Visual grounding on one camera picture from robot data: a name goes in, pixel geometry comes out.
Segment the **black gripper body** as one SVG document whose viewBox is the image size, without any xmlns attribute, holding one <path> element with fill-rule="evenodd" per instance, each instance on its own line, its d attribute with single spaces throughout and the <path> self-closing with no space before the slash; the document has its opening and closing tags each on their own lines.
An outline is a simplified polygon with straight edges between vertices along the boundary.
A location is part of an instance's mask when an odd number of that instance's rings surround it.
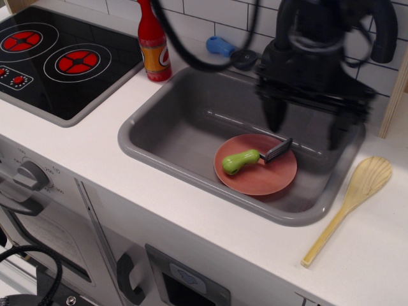
<svg viewBox="0 0 408 306">
<path fill-rule="evenodd" d="M 376 91 L 348 75 L 342 54 L 312 54 L 293 47 L 282 50 L 272 41 L 265 48 L 258 69 L 259 98 L 283 99 L 293 104 L 335 115 L 349 112 L 367 116 Z"/>
</svg>

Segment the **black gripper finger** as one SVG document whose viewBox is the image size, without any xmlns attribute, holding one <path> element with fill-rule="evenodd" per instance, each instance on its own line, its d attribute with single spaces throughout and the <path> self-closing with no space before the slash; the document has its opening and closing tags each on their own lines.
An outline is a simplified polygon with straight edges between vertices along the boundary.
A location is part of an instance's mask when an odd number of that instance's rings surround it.
<svg viewBox="0 0 408 306">
<path fill-rule="evenodd" d="M 353 114 L 338 112 L 335 114 L 328 133 L 328 149 L 337 150 L 354 124 Z"/>
<path fill-rule="evenodd" d="M 273 132 L 278 132 L 284 122 L 287 103 L 279 98 L 263 97 L 261 100 L 269 129 Z"/>
</svg>

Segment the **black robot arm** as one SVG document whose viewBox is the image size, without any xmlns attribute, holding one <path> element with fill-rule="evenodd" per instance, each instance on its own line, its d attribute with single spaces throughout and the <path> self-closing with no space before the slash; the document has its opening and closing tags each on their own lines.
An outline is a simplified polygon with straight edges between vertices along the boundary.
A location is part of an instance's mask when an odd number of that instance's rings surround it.
<svg viewBox="0 0 408 306">
<path fill-rule="evenodd" d="M 328 149 L 336 150 L 353 124 L 365 121 L 375 90 L 343 67 L 342 2 L 283 1 L 275 38 L 258 68 L 256 92 L 269 128 L 282 126 L 288 104 L 333 115 Z"/>
</svg>

